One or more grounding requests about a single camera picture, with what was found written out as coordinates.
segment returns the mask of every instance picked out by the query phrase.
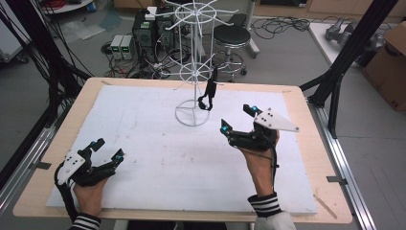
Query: cardboard box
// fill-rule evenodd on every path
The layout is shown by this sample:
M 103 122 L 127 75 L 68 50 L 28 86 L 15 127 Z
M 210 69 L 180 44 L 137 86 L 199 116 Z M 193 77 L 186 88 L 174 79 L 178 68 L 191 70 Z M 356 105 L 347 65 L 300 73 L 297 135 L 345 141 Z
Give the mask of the cardboard box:
M 363 74 L 396 111 L 406 111 L 406 22 L 384 35 L 387 44 L 365 67 Z
M 114 0 L 115 8 L 146 9 L 153 7 L 154 0 Z

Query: metal rail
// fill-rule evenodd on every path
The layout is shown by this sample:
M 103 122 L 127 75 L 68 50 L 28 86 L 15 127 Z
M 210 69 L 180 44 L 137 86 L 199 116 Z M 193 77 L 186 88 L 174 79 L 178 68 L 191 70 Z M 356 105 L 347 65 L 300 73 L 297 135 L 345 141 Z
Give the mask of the metal rail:
M 335 139 L 328 130 L 328 114 L 324 108 L 314 106 L 314 109 L 319 118 L 321 129 L 326 136 L 330 155 L 334 160 L 336 170 L 338 171 L 340 178 L 346 180 L 346 183 L 342 186 L 347 192 L 353 212 L 355 213 L 361 228 L 365 230 L 376 229 L 367 204 L 365 203 L 364 198 L 362 197 L 356 184 L 355 178 L 352 175 L 346 155 L 344 154 L 338 139 Z
M 44 127 L 35 139 L 30 150 L 15 169 L 0 193 L 0 217 L 9 206 L 12 198 L 23 186 L 27 177 L 34 171 L 36 164 L 49 147 L 56 134 L 56 124 Z

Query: human hand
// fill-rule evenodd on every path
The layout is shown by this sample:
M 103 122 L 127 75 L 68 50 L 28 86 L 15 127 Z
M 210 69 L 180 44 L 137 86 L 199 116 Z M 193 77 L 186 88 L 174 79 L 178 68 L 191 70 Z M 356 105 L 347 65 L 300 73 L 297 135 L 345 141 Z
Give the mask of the human hand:
M 74 187 L 75 195 L 80 205 L 82 213 L 98 217 L 102 211 L 102 190 L 108 178 L 100 181 L 92 187 L 81 187 L 76 184 Z
M 277 139 L 275 141 L 275 147 L 278 144 L 280 138 L 279 132 L 277 132 Z M 268 196 L 274 193 L 273 188 L 273 176 L 272 176 L 272 150 L 266 151 L 254 151 L 250 149 L 239 149 L 245 157 L 247 162 L 248 171 L 250 172 L 257 195 Z

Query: chair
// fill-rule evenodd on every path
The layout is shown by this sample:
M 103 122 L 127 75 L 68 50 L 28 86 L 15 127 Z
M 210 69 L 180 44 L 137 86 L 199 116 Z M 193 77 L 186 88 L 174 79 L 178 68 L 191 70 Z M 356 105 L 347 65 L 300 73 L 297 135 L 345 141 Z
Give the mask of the chair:
M 244 59 L 240 55 L 232 52 L 232 49 L 246 46 L 251 39 L 250 33 L 241 26 L 219 25 L 214 28 L 213 37 L 214 43 L 226 48 L 225 51 L 214 54 L 214 59 L 224 55 L 222 63 L 214 64 L 217 66 L 218 71 L 231 74 L 232 79 L 229 80 L 229 82 L 234 82 L 234 73 L 237 71 L 240 71 L 241 75 L 246 75 L 247 68 L 244 64 Z

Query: floor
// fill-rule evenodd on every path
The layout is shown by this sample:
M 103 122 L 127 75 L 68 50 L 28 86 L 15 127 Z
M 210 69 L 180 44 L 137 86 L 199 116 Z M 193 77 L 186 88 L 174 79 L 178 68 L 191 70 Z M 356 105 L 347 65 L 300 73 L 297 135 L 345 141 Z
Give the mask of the floor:
M 81 21 L 86 26 L 109 22 L 107 31 L 89 40 L 68 43 L 71 50 L 94 76 L 108 71 L 108 61 L 101 46 L 114 35 L 126 35 L 131 20 L 114 17 L 108 8 L 97 12 L 68 12 L 59 17 L 61 24 Z M 321 74 L 329 67 L 322 51 L 309 31 L 289 28 L 273 39 L 263 39 L 252 32 L 260 49 L 257 58 L 241 50 L 248 73 L 236 74 L 235 81 L 257 84 L 301 85 Z M 59 40 L 56 44 L 62 54 Z M 230 77 L 220 76 L 220 81 Z M 0 69 L 0 168 L 18 148 L 22 140 L 47 106 L 48 86 L 31 62 L 12 61 Z M 314 89 L 304 92 L 310 96 Z M 350 68 L 342 82 L 337 119 L 338 140 L 350 163 L 353 175 L 371 212 L 377 229 L 406 229 L 406 112 L 393 111 L 375 89 L 362 76 L 360 68 Z M 17 218 L 12 206 L 23 187 L 17 191 L 0 217 L 0 229 L 67 229 L 67 218 Z M 114 221 L 105 220 L 101 229 L 113 229 Z M 228 223 L 229 229 L 247 229 L 247 224 Z M 356 220 L 350 224 L 297 223 L 298 229 L 359 229 Z

